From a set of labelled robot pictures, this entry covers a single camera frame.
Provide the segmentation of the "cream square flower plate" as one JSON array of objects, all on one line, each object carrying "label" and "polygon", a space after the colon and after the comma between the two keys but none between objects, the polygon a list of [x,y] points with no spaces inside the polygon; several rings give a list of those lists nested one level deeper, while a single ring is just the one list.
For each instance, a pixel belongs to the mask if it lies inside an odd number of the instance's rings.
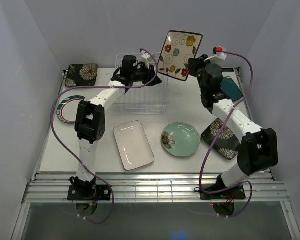
[{"label": "cream square flower plate", "polygon": [[185,82],[190,71],[189,59],[197,56],[203,37],[200,33],[170,30],[157,61],[158,73]]}]

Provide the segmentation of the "teal square plate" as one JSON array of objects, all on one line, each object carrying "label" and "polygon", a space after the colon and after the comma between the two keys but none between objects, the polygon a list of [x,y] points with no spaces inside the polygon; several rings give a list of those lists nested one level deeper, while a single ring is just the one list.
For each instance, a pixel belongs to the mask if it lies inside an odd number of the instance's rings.
[{"label": "teal square plate", "polygon": [[221,82],[221,90],[233,101],[239,101],[243,98],[243,94],[234,80],[227,76]]}]

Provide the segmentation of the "mint green round flower plate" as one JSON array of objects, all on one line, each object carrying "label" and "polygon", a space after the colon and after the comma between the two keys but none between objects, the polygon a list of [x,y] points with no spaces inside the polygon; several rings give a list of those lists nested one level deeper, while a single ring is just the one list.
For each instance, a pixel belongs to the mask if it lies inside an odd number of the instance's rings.
[{"label": "mint green round flower plate", "polygon": [[185,122],[173,122],[167,125],[161,133],[160,140],[163,148],[177,158],[192,156],[201,144],[198,131]]}]

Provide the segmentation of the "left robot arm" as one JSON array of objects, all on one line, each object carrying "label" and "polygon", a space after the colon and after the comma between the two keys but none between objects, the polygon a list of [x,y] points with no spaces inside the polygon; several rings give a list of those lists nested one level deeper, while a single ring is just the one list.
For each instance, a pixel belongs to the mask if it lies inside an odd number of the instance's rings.
[{"label": "left robot arm", "polygon": [[125,55],[121,67],[114,71],[106,88],[97,96],[78,104],[74,130],[79,141],[79,167],[76,176],[70,178],[70,183],[85,200],[96,195],[96,177],[89,167],[96,160],[97,145],[106,130],[106,111],[133,89],[134,83],[142,83],[146,87],[161,84],[157,67],[153,55],[144,50],[140,60],[134,55]]}]

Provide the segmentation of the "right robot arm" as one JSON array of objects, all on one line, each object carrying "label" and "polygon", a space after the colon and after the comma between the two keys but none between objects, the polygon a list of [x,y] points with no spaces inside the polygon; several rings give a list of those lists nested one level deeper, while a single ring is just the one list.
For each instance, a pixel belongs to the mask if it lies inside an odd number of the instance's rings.
[{"label": "right robot arm", "polygon": [[237,137],[237,163],[217,177],[215,184],[208,188],[199,185],[201,193],[218,195],[227,199],[234,188],[246,183],[249,177],[259,171],[267,170],[278,164],[277,134],[272,128],[265,129],[250,120],[238,109],[244,99],[233,103],[229,95],[222,90],[224,79],[218,60],[226,57],[228,51],[217,50],[215,55],[206,54],[188,60],[189,75],[198,81],[202,105],[223,124],[211,145],[213,146],[225,128],[229,128]]}]

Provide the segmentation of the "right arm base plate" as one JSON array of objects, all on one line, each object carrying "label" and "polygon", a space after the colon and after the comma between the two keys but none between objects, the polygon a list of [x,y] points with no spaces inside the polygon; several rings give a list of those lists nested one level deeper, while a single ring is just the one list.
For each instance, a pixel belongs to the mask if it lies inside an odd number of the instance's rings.
[{"label": "right arm base plate", "polygon": [[195,193],[199,193],[201,200],[245,200],[246,194],[242,185],[236,186],[230,190],[222,191],[218,194],[203,193],[199,187],[194,188]]}]

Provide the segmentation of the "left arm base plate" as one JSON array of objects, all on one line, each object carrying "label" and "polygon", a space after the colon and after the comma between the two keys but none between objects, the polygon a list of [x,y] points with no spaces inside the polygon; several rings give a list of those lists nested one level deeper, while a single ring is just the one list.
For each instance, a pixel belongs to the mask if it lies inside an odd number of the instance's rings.
[{"label": "left arm base plate", "polygon": [[111,189],[105,184],[98,184],[87,191],[71,185],[68,189],[68,201],[109,201],[111,199]]}]

